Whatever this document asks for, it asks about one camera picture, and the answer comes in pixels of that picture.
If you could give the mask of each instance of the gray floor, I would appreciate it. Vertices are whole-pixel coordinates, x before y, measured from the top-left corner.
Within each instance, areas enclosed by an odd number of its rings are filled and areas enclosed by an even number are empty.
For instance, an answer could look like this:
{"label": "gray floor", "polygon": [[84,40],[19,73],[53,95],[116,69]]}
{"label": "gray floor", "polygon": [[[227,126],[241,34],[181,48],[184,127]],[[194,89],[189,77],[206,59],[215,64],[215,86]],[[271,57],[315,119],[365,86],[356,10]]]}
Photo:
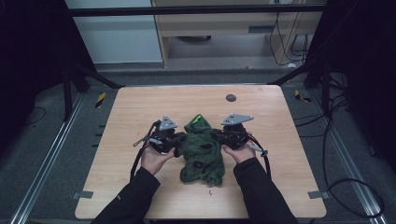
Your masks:
{"label": "gray floor", "polygon": [[[165,69],[136,69],[133,72],[113,73],[103,71],[103,75],[129,86],[139,85],[197,85],[197,84],[232,84],[232,83],[266,83],[286,75],[290,69],[286,65],[278,66],[271,57],[271,51],[263,36],[212,36],[206,42],[172,40],[170,62]],[[318,89],[305,90],[301,81],[304,75],[294,78],[282,86],[290,113],[294,119],[320,113],[315,102],[307,103],[294,97],[294,90],[299,90],[303,97],[316,98]],[[100,142],[100,133],[104,128],[116,90],[90,80],[90,91],[83,94],[83,102],[69,134],[64,142],[56,162],[51,167],[48,179],[35,201],[29,219],[38,223],[72,223],[78,222],[74,216],[77,200],[72,199],[74,192],[82,190],[88,175],[96,146]],[[101,108],[94,108],[98,95],[106,92]],[[339,94],[332,91],[332,96]],[[21,200],[28,191],[35,174],[50,149],[56,133],[59,132],[63,115],[62,86],[55,86],[43,91],[36,98],[37,109],[26,121],[9,147],[8,154],[0,163],[0,223],[8,223]],[[309,119],[297,119],[303,123]],[[385,218],[388,223],[396,223],[396,174],[394,174],[381,157],[370,156],[368,144],[353,116],[345,107],[333,114],[332,131],[337,132],[343,146],[356,163],[364,180],[373,186],[386,204]],[[324,132],[323,119],[297,128],[305,153],[318,182],[319,189],[326,190],[322,171],[323,137],[307,137]],[[348,177],[347,169],[340,159],[336,141],[328,137],[326,143],[326,169],[330,182]],[[356,194],[356,187],[350,184],[340,185],[335,189],[339,198],[348,206],[364,213],[361,198]],[[333,198],[324,201],[328,214],[318,218],[314,223],[374,223],[368,218],[357,217],[349,213]],[[300,219],[301,223],[311,219]]]}

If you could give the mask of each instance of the human hand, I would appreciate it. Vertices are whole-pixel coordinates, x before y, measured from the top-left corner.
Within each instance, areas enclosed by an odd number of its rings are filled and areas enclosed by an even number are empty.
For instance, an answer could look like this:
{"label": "human hand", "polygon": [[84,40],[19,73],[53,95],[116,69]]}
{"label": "human hand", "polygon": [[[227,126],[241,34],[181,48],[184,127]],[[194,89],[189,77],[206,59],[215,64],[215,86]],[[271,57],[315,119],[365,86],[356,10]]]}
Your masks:
{"label": "human hand", "polygon": [[227,147],[225,145],[221,146],[221,148],[229,155],[233,157],[233,159],[237,163],[241,163],[242,161],[248,160],[250,158],[256,157],[256,151],[251,149],[248,145],[251,145],[252,143],[250,141],[247,142],[246,145],[243,147],[237,149],[237,150],[232,150],[230,147]]}
{"label": "human hand", "polygon": [[152,147],[147,147],[142,155],[141,166],[152,175],[157,174],[166,161],[175,157],[175,149],[172,148],[167,154],[161,154]]}

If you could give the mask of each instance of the metal frame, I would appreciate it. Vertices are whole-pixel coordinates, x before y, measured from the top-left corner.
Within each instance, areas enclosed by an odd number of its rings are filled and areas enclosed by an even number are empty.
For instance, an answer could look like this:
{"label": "metal frame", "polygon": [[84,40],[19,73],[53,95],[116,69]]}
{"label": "metal frame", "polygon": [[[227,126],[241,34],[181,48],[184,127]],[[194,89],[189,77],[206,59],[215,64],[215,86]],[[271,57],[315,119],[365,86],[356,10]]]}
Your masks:
{"label": "metal frame", "polygon": [[58,157],[59,152],[64,144],[64,140],[66,139],[69,131],[76,119],[76,116],[81,108],[82,102],[84,100],[84,93],[78,93],[78,98],[74,105],[74,111],[70,116],[70,119],[65,121],[58,132],[54,142],[52,143],[51,148],[49,149],[49,153],[41,164],[40,169],[35,176],[35,179],[25,194],[20,206],[15,211],[12,216],[10,223],[12,224],[22,224],[25,223],[27,218],[29,217],[30,212],[35,205],[35,201],[40,194],[40,191],[43,189],[44,184],[46,183],[47,177],[50,174],[53,164]]}
{"label": "metal frame", "polygon": [[114,8],[74,8],[53,10],[50,13],[72,17],[98,16],[143,16],[176,14],[218,14],[218,13],[259,13],[259,12],[315,12],[336,9],[326,4],[276,4],[276,5],[229,5],[195,7],[114,7]]}

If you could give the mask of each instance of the white cabinet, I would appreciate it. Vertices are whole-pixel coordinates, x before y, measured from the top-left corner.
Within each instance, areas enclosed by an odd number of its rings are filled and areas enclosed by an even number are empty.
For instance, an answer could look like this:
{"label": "white cabinet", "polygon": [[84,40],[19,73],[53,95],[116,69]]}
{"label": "white cabinet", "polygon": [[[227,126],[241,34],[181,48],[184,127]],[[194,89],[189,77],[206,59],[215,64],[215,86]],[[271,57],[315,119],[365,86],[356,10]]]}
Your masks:
{"label": "white cabinet", "polygon": [[[69,8],[151,7],[149,0],[66,0]],[[95,64],[161,63],[153,16],[76,17]]]}

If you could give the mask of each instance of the green cloth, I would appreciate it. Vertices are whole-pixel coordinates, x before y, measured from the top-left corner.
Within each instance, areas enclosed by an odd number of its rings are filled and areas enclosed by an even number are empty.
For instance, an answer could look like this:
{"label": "green cloth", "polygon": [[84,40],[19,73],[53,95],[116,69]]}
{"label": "green cloth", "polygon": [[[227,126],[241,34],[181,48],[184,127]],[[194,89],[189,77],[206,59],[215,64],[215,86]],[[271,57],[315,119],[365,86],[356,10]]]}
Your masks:
{"label": "green cloth", "polygon": [[184,129],[187,138],[178,146],[178,151],[186,160],[186,166],[181,169],[180,180],[188,183],[202,179],[209,185],[221,185],[224,162],[221,144],[210,134],[212,127],[202,115],[197,115]]}

